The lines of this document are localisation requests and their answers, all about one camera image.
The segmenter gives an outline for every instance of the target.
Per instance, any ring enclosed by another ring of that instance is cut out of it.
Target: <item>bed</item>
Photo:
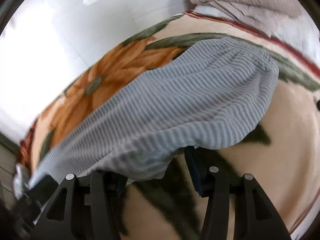
[[[58,171],[70,160],[65,154],[60,158],[63,162],[52,161],[54,149],[68,142],[76,127],[140,74],[169,64],[198,41],[230,37],[262,50],[277,62],[276,89],[259,124],[240,143],[216,150],[199,147],[196,151],[208,168],[211,163],[219,163],[233,174],[253,174],[292,239],[299,239],[320,210],[320,169],[316,165],[320,157],[319,31],[313,22],[303,20],[302,25],[297,23],[297,29],[309,26],[309,33],[304,36],[305,32],[301,32],[298,39],[290,41],[277,24],[261,26],[259,17],[255,22],[247,22],[226,7],[224,10],[213,5],[201,7],[208,5],[208,1],[191,1],[199,7],[122,42],[58,95],[22,141],[20,164],[33,174],[31,186],[41,177],[41,172]],[[273,13],[273,16],[278,14],[274,18],[276,23],[279,23],[277,17],[290,21],[305,15],[301,8],[299,15],[288,13],[283,17],[283,10],[277,8]],[[92,169],[74,169],[69,173],[79,176],[89,171]],[[207,200],[193,191],[186,163],[178,155],[161,179],[135,181],[127,186],[117,203],[122,239],[197,239],[206,205]],[[232,231],[233,223],[230,223],[228,239],[232,239]]]

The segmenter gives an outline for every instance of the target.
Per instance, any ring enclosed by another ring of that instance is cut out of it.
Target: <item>gray striped clothing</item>
[[[220,149],[252,131],[271,102],[277,63],[232,38],[199,41],[168,65],[141,74],[50,150],[30,180],[114,171],[161,178],[176,150]]]

